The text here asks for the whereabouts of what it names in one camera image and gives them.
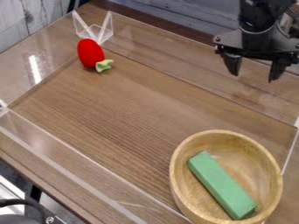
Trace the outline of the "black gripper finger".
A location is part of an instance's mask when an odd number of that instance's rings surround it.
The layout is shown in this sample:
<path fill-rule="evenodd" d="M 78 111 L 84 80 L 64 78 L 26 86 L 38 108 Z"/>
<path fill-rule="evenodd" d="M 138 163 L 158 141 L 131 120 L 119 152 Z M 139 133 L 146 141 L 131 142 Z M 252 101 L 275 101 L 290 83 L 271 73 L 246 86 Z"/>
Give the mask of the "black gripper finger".
<path fill-rule="evenodd" d="M 290 66 L 288 58 L 283 58 L 283 57 L 274 58 L 270 74 L 268 74 L 268 81 L 276 81 L 280 78 L 288 66 Z"/>
<path fill-rule="evenodd" d="M 242 65 L 242 57 L 236 54 L 224 52 L 223 61 L 230 73 L 238 76 Z"/>

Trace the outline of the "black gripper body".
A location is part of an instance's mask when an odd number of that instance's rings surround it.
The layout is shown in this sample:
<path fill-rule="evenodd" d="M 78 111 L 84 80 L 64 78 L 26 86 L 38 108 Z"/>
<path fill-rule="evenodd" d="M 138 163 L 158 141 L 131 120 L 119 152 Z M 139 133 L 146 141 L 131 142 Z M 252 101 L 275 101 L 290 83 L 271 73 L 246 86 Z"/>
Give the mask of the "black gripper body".
<path fill-rule="evenodd" d="M 299 38 L 291 37 L 279 24 L 267 30 L 252 32 L 239 27 L 214 37 L 216 54 L 238 55 L 258 60 L 279 60 L 299 63 Z"/>

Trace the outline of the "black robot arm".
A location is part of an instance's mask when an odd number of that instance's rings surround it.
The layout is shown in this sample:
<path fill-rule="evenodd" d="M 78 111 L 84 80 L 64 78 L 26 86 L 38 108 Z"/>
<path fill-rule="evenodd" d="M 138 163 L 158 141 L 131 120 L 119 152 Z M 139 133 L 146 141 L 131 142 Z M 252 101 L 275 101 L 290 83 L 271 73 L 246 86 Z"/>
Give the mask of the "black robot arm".
<path fill-rule="evenodd" d="M 238 29 L 214 36 L 215 53 L 228 72 L 238 76 L 242 59 L 272 62 L 268 81 L 276 81 L 291 65 L 299 64 L 299 38 L 292 37 L 280 22 L 298 0 L 239 0 Z"/>

